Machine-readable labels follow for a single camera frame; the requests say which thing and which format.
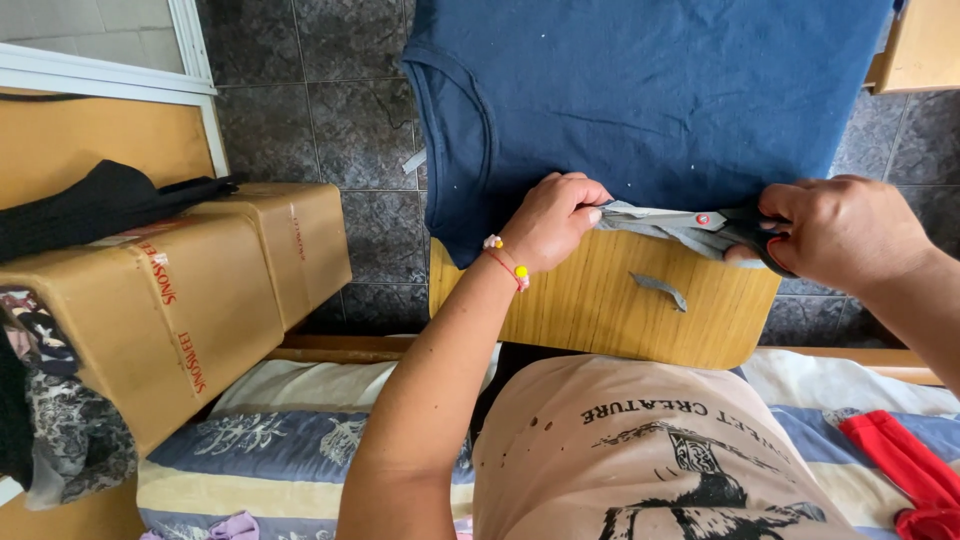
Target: woman's right hand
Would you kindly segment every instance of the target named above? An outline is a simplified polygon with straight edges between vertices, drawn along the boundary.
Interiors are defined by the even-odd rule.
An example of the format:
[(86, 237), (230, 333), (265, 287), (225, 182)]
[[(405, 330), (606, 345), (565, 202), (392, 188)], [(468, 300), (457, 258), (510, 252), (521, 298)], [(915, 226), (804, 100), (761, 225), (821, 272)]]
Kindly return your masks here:
[[(759, 209), (793, 222), (770, 255), (800, 277), (853, 295), (917, 268), (938, 250), (900, 192), (854, 175), (772, 184)], [(733, 246), (727, 261), (756, 258)]]

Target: black scissor handle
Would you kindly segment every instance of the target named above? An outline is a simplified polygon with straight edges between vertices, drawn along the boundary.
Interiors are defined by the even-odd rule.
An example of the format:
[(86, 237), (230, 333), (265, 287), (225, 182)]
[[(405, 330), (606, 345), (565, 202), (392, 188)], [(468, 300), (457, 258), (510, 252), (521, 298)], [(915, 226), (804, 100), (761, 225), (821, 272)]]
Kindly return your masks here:
[(780, 266), (780, 263), (770, 255), (770, 249), (767, 247), (770, 245), (771, 240), (789, 238), (790, 234), (775, 233), (761, 229), (759, 224), (737, 221), (728, 221), (727, 225), (715, 234), (721, 238), (727, 238), (728, 240), (733, 240), (738, 244), (747, 246), (753, 250), (754, 253), (760, 255), (760, 260), (767, 265), (767, 268), (773, 270), (775, 274), (788, 280), (796, 280), (799, 277)]

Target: red fabric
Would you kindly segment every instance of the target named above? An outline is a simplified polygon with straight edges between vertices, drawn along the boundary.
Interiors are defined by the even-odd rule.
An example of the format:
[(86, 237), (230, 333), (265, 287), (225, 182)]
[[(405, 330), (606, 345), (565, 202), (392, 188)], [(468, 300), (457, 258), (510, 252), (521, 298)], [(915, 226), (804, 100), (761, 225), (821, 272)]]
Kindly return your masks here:
[(840, 430), (916, 507), (901, 510), (904, 540), (960, 540), (960, 477), (885, 410), (853, 416)]

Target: white wall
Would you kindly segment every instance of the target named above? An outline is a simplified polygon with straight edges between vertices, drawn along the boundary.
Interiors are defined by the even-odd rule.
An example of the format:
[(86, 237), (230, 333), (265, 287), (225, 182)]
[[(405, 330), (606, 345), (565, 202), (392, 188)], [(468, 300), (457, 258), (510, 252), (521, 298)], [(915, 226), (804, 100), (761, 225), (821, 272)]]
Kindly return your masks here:
[(167, 0), (0, 0), (0, 42), (183, 73)]

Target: cardboard box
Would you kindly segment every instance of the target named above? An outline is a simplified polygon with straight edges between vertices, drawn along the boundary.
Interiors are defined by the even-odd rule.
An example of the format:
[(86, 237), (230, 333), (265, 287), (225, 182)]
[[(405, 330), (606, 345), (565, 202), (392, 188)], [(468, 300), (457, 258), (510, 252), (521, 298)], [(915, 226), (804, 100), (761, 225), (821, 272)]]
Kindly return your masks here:
[(285, 330), (353, 278), (336, 185), (243, 184), (226, 199), (187, 213), (240, 213), (253, 220)]
[(146, 455), (283, 339), (260, 240), (242, 215), (161, 222), (0, 266), (32, 289)]

